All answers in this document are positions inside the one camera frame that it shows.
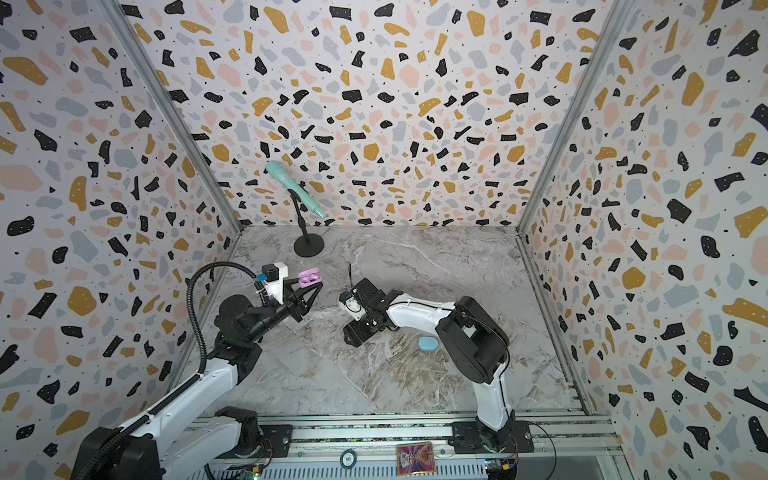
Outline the pink earbud case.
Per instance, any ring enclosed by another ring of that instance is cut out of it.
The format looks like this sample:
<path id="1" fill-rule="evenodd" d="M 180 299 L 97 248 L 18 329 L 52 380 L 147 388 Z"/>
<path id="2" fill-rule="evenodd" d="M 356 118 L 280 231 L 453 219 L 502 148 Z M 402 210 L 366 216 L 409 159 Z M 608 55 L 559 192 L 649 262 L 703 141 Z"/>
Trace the pink earbud case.
<path id="1" fill-rule="evenodd" d="M 323 281 L 318 268 L 312 268 L 305 270 L 298 274 L 299 285 L 301 288 L 306 288 Z"/>

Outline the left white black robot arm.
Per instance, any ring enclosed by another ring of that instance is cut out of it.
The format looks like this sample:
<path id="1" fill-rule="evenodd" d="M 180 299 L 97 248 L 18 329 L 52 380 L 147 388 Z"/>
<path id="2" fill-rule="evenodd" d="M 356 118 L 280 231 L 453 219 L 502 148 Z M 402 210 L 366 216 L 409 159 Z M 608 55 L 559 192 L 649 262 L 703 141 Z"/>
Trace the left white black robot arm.
<path id="1" fill-rule="evenodd" d="M 224 407 L 198 429 L 189 427 L 248 377 L 262 353 L 260 339 L 287 318 L 302 321 L 323 288 L 321 283 L 302 287 L 296 279 L 281 285 L 280 300 L 261 291 L 261 306 L 240 294 L 225 299 L 202 371 L 124 424 L 90 433 L 77 453 L 73 478 L 185 479 L 222 454 L 266 453 L 270 441 L 253 410 Z"/>

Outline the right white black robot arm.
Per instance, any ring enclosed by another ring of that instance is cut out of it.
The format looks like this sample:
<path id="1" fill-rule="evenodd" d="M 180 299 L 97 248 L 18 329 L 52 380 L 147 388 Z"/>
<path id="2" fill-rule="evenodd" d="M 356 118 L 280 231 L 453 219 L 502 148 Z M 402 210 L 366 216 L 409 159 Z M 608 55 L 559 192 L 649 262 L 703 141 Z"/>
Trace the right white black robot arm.
<path id="1" fill-rule="evenodd" d="M 473 384 L 477 413 L 472 432 L 462 442 L 473 449 L 506 450 L 515 423 L 514 410 L 506 401 L 509 338 L 475 299 L 436 302 L 399 290 L 384 293 L 364 278 L 342 292 L 338 302 L 352 317 L 343 332 L 353 347 L 383 330 L 410 328 L 437 337 L 458 371 Z"/>

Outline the blue earbud case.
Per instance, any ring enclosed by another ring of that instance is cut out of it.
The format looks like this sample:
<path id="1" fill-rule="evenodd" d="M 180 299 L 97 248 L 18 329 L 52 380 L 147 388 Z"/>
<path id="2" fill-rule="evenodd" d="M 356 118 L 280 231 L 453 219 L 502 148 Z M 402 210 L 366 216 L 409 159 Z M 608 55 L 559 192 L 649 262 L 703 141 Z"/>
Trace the blue earbud case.
<path id="1" fill-rule="evenodd" d="M 423 352 L 435 352 L 439 349 L 439 341 L 430 336 L 422 336 L 417 342 L 418 348 Z"/>

